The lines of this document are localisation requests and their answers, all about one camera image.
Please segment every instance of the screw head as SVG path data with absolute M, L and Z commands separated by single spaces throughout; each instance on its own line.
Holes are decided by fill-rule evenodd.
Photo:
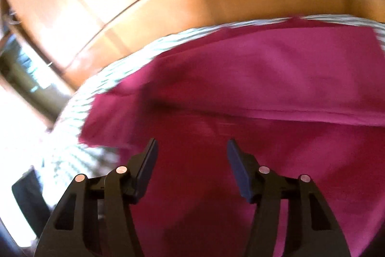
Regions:
M 85 179 L 85 175 L 84 174 L 78 174 L 76 177 L 75 177 L 75 181 L 76 182 L 82 182 L 84 181 Z
M 120 174 L 125 173 L 126 171 L 127 171 L 127 167 L 125 166 L 120 166 L 116 168 L 116 172 Z
M 270 169 L 266 166 L 259 167 L 258 171 L 263 174 L 268 174 L 270 172 Z
M 302 174 L 300 178 L 301 178 L 301 181 L 305 183 L 309 183 L 311 181 L 311 178 L 307 174 Z

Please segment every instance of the magenta cloth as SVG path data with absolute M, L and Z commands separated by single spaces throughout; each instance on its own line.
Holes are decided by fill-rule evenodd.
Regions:
M 359 256 L 384 220 L 384 126 L 374 31 L 294 18 L 159 55 L 97 95 L 80 141 L 120 148 L 122 163 L 159 141 L 147 194 L 131 207 L 145 256 L 242 255 L 254 207 L 232 176 L 229 138 L 281 175 L 309 174 Z

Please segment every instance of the black object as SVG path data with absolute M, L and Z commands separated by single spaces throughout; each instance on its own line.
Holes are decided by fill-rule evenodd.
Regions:
M 16 244 L 0 219 L 0 252 L 1 257 L 26 257 L 22 249 Z
M 271 257 L 281 199 L 289 200 L 284 257 L 350 257 L 345 237 L 321 192 L 307 174 L 279 176 L 230 140 L 227 154 L 241 195 L 257 208 L 245 257 Z
M 157 151 L 157 142 L 151 139 L 127 167 L 93 179 L 77 175 L 49 218 L 35 257 L 99 256 L 98 199 L 105 201 L 110 256 L 142 257 L 124 201 L 136 204 L 146 193 Z M 235 140 L 228 142 L 227 153 L 241 195 L 257 204 L 245 257 L 273 255 L 281 199 L 289 200 L 284 257 L 350 257 L 336 218 L 308 175 L 298 179 L 279 176 L 242 152 Z
M 51 212 L 43 199 L 34 168 L 30 168 L 12 185 L 12 193 L 31 229 L 40 238 Z
M 97 200 L 104 199 L 108 247 L 113 257 L 143 256 L 129 205 L 146 193 L 158 155 L 156 140 L 106 176 L 78 174 L 60 199 L 38 243 L 35 257 L 93 257 L 101 253 Z

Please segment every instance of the metal pin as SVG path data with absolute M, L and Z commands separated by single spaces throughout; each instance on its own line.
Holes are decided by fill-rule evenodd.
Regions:
M 311 181 L 311 178 L 307 174 L 302 174 L 301 181 L 309 183 Z
M 120 174 L 125 173 L 126 171 L 127 171 L 127 167 L 125 166 L 120 166 L 116 168 L 116 172 Z
M 76 182 L 81 182 L 85 179 L 85 175 L 84 174 L 78 174 L 76 177 L 75 177 L 75 181 Z
M 263 174 L 268 174 L 270 172 L 270 169 L 266 166 L 259 167 L 258 171 Z

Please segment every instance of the white striped cloth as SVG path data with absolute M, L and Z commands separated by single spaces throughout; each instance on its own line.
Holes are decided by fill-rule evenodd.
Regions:
M 370 26 L 385 51 L 385 24 L 350 15 L 316 15 L 304 19 L 321 20 L 353 26 Z M 267 25 L 287 20 L 251 20 L 226 23 L 223 25 L 188 29 L 178 34 L 159 38 L 130 56 L 105 67 L 97 75 L 89 78 L 71 98 L 51 133 L 51 143 L 45 156 L 46 173 L 43 196 L 49 204 L 57 202 L 73 177 L 84 173 L 88 177 L 107 174 L 118 160 L 114 149 L 91 148 L 78 143 L 78 136 L 91 108 L 96 94 L 104 93 L 116 86 L 126 76 L 148 64 L 157 55 L 188 41 L 209 35 L 221 27 L 241 27 L 247 25 Z

